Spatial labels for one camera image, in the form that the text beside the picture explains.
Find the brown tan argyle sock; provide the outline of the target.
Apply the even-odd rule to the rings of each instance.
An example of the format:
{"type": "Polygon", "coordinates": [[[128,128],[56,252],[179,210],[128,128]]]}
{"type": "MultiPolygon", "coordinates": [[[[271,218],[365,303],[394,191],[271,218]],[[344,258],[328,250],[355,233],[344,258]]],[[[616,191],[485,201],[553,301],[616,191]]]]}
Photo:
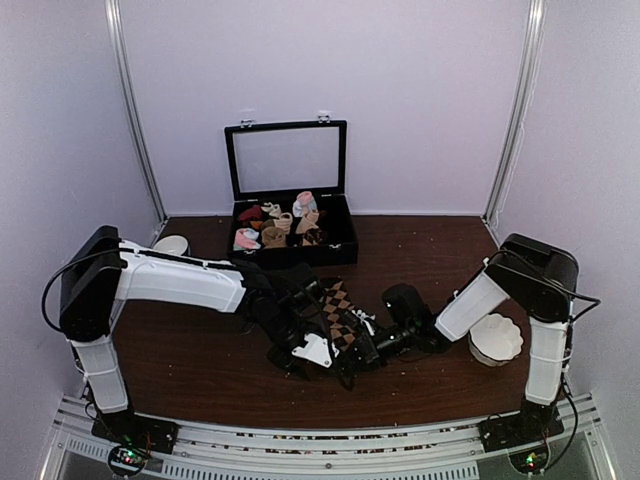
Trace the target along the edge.
{"type": "Polygon", "coordinates": [[[355,374],[367,364],[368,336],[356,306],[351,301],[346,283],[338,277],[321,280],[324,289],[321,304],[329,323],[330,338],[337,350],[335,367],[343,388],[351,391],[355,386],[355,374]]]}
{"type": "Polygon", "coordinates": [[[318,246],[326,244],[328,241],[328,233],[319,228],[310,228],[302,234],[303,246],[318,246]]]}

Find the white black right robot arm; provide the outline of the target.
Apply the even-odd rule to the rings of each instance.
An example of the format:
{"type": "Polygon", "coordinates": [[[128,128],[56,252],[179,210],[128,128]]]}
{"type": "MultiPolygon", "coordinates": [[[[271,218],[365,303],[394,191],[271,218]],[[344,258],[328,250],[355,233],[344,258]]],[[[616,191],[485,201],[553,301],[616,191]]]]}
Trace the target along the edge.
{"type": "Polygon", "coordinates": [[[495,320],[498,308],[512,302],[529,322],[528,377],[519,410],[480,422],[485,449],[540,442],[563,432],[557,400],[573,349],[579,319],[574,304],[588,310],[595,297],[577,290],[579,265],[570,252],[533,238],[511,234],[444,307],[432,312],[417,289],[400,283],[382,295],[392,326],[372,331],[362,326],[350,351],[361,369],[376,369],[388,357],[411,348],[442,354],[465,338],[478,346],[478,329],[495,320]]]}

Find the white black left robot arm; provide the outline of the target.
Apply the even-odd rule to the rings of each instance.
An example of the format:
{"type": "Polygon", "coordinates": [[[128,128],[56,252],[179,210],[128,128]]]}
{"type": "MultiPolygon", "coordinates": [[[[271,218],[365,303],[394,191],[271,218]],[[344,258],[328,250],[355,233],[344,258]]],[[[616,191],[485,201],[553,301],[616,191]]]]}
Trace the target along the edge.
{"type": "Polygon", "coordinates": [[[317,280],[306,264],[268,271],[241,260],[211,261],[162,253],[99,227],[49,282],[60,286],[59,314],[45,323],[71,344],[93,395],[96,426],[132,445],[155,427],[136,415],[112,340],[115,303],[133,300],[202,307],[240,314],[258,324],[273,344],[271,358],[292,371],[298,361],[334,363],[327,326],[302,317],[318,306],[317,280]]]}

